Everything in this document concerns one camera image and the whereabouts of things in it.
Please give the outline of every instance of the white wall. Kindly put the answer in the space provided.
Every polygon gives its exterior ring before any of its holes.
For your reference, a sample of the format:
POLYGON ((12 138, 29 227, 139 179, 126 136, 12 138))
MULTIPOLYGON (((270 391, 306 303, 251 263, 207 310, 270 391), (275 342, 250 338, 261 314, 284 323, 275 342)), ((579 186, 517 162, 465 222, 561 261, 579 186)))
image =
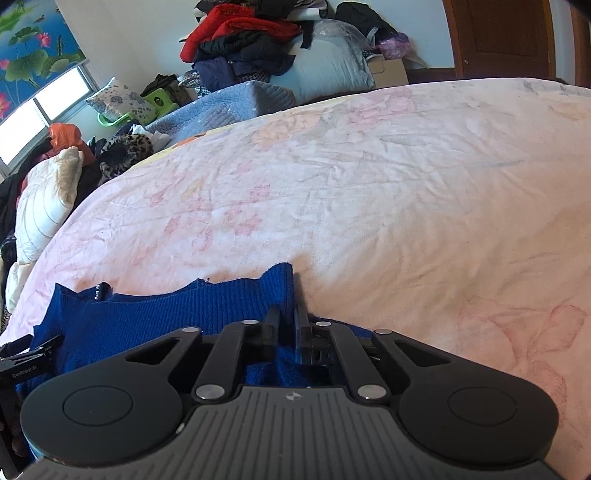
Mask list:
MULTIPOLYGON (((345 0, 329 0, 330 6, 345 0)), ((430 68, 453 67, 452 41, 442 0, 356 0, 373 8, 396 30, 406 33, 430 68)))
POLYGON ((566 0, 550 0, 550 9, 556 49, 556 76, 574 85, 574 38, 570 4, 566 0))
POLYGON ((56 0, 99 86, 113 76, 137 92, 157 74, 190 69, 178 38, 193 31, 195 0, 56 0))
POLYGON ((82 140, 86 142, 91 140, 92 137, 96 137, 98 140, 99 138, 110 138, 115 135, 119 127, 103 127, 96 119, 96 115, 96 110, 85 105, 71 116, 67 122, 80 129, 82 140))

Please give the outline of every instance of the light blue quilt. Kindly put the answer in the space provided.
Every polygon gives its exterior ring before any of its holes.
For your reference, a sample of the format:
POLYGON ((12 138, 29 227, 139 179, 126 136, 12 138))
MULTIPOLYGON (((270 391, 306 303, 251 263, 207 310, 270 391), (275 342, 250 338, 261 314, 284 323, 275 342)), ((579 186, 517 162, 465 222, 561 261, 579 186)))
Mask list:
POLYGON ((152 122, 146 130, 170 135, 170 145, 213 128, 287 110, 295 102, 291 90, 252 80, 195 100, 152 122))

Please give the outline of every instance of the wooden door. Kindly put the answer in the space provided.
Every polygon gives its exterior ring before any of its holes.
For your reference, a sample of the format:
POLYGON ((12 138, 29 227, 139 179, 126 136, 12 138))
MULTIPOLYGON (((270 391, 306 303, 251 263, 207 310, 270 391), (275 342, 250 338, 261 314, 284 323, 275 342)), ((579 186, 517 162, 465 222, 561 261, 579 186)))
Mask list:
POLYGON ((570 6, 574 40, 574 84, 591 88, 591 38, 589 20, 570 6))
POLYGON ((443 0, 458 78, 554 79, 548 0, 443 0))

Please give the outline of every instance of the logo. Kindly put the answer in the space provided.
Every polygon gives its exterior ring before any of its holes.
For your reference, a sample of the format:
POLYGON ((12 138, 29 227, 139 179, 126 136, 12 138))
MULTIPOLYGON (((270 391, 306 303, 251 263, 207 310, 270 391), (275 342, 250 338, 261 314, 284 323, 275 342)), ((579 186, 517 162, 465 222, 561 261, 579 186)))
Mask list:
POLYGON ((301 398, 301 395, 298 392, 291 392, 288 393, 285 397, 287 400, 290 401, 298 401, 301 398))
POLYGON ((15 374, 12 374, 12 377, 13 378, 18 378, 21 375, 28 374, 28 373, 32 372, 33 370, 37 370, 37 366, 36 365, 33 365, 32 367, 26 368, 24 370, 21 370, 20 372, 17 372, 15 374))

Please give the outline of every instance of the blue knit sweater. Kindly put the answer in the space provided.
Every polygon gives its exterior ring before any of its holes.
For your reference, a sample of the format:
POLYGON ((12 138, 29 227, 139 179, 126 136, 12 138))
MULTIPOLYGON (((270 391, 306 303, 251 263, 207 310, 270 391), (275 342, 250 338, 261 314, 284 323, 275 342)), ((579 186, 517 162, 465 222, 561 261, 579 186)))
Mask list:
MULTIPOLYGON (((113 294, 102 283, 81 293, 56 284, 43 322, 34 329, 31 348, 56 335, 64 342, 55 354, 54 371, 20 385, 22 395, 49 378, 124 352, 187 326, 203 335, 219 333, 232 322, 264 320, 272 305, 282 314, 280 347, 274 362, 249 365, 244 383, 308 387, 326 385, 324 367, 302 367, 294 362, 293 271, 290 264, 275 265, 258 280, 242 278, 219 284, 196 280, 170 294, 149 297, 113 294)), ((350 326, 358 336, 368 330, 350 326)))

